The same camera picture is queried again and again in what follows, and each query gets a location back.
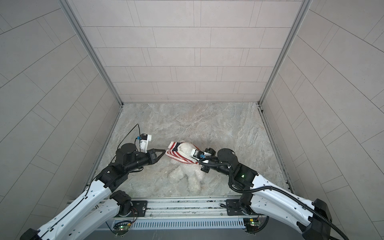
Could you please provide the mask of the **white plush teddy bear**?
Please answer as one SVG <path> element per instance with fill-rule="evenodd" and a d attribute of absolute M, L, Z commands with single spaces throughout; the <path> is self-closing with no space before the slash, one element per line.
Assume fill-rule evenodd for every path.
<path fill-rule="evenodd" d="M 201 171 L 201 167 L 199 163 L 188 165 L 188 164 L 180 163 L 178 161 L 175 161 L 175 162 L 178 163 L 179 166 L 170 173 L 169 175 L 170 181 L 172 183 L 176 183 L 176 182 L 179 182 L 182 178 L 187 177 L 189 191 L 192 193 L 200 192 L 201 181 L 204 179 L 204 172 Z"/>

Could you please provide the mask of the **red white striped shirt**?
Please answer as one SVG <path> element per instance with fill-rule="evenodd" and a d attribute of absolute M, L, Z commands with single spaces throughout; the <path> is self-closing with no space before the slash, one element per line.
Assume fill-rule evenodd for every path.
<path fill-rule="evenodd" d="M 198 160 L 193 157 L 196 150 L 199 148 L 188 142 L 171 142 L 166 156 L 183 164 L 198 164 Z"/>

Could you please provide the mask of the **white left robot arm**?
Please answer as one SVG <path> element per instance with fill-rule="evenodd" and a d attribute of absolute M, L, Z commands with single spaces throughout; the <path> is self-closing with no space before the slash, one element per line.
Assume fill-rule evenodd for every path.
<path fill-rule="evenodd" d="M 116 156 L 68 207 L 37 230 L 28 229 L 22 240 L 84 239 L 112 217 L 138 215 L 132 198 L 119 186 L 129 174 L 157 163 L 166 150 L 138 152 L 135 144 L 124 144 Z"/>

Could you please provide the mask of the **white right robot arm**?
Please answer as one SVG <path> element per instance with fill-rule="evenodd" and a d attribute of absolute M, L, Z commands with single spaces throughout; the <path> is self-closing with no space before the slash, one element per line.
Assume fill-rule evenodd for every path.
<path fill-rule="evenodd" d="M 229 188 L 242 195 L 239 204 L 245 215 L 271 217 L 301 233 L 305 240 L 331 239 L 332 218 L 325 202 L 310 201 L 276 186 L 241 164 L 231 149 L 193 150 L 191 156 L 203 172 L 213 169 L 229 177 Z"/>

